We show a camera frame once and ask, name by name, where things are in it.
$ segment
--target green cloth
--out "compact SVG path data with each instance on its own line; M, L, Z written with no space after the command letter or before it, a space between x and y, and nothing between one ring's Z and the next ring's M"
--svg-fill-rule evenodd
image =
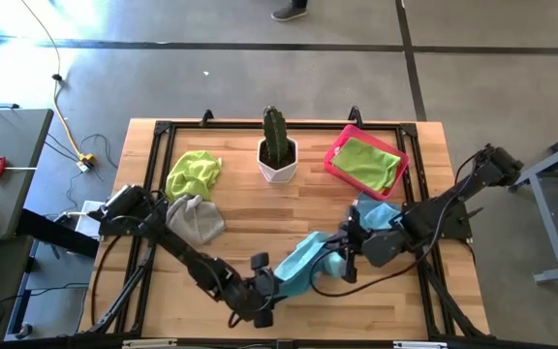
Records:
M352 178L380 191L395 181L399 157L356 138L349 138L330 162Z
M187 151L167 176L165 194L176 200L185 194L210 200L209 188L221 172L221 163L205 150Z

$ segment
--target white geometric planter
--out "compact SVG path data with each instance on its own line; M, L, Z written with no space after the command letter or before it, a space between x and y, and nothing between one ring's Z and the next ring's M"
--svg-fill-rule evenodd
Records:
M296 173L296 165L298 165L298 142L288 138L288 142L294 145L294 162L290 165L281 168L279 170L272 169L267 164L260 161L260 147L262 146L262 142L264 140L260 140L258 142L258 165L260 166L260 171L262 171L262 175L269 183L287 183L292 179L292 177Z

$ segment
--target black shoe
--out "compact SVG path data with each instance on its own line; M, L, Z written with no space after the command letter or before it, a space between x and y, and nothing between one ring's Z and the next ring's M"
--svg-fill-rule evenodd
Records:
M270 16L276 21L288 21L290 19L298 18L305 15L307 15L307 9L297 9L292 6L288 6L281 10L273 12Z

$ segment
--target red tray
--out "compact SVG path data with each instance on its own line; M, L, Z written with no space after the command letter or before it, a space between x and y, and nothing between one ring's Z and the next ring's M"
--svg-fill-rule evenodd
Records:
M399 156L400 161L399 161L399 165L397 166L397 170L395 171L395 180L393 181L393 184L391 185L390 188L385 189L385 191L383 192L377 192L372 188L368 187L367 185L361 183L360 181L352 178L351 176L344 173L343 171L335 168L333 164L330 163L330 160L333 158L333 156L335 156L335 149L343 146L350 138L356 138L360 141L375 146L384 152L393 154L395 156ZM395 185L399 181L400 176L402 176L402 174L404 174L404 171L406 171L409 162L410 162L410 158L408 157L408 155L404 154L403 152L395 149L394 147L388 145L387 143L384 143L383 141L375 138L374 136L360 130L354 125L346 125L346 127L344 127L344 130L341 132L341 134L339 134L339 137L333 143L333 145L330 147L330 149L325 155L325 170L330 172L332 175L335 175L340 179L348 182L349 184L352 184L354 187L362 190L370 197L382 201L391 195L391 192L393 191L393 188L395 188Z

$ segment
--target gray floor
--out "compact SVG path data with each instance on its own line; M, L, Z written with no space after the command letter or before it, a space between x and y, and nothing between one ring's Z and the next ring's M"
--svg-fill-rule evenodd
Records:
M290 23L269 18L280 0L49 3L29 1L58 38L401 44L392 0L311 0L310 16ZM0 10L0 35L43 38L16 5ZM416 45L558 47L558 1L406 0L405 6ZM359 105L367 119L415 120L403 53L61 51L67 88L60 105L73 132L78 140L105 134L115 159L131 117L200 117L208 108L217 117L258 117L274 104L295 118L345 118ZM427 118L444 123L454 166L485 143L532 163L558 140L558 55L417 54L416 62ZM0 47L0 102L49 107L54 67L52 49ZM50 133L64 140L58 122ZM101 141L83 146L100 161ZM94 175L75 180L76 201L110 193L115 170L99 170L104 182ZM27 206L39 213L68 207L65 192L75 173L46 148ZM555 260L537 208L524 194L491 189L470 202L485 207L472 226L486 314L497 336L558 344L558 282L537 287L532 277Z

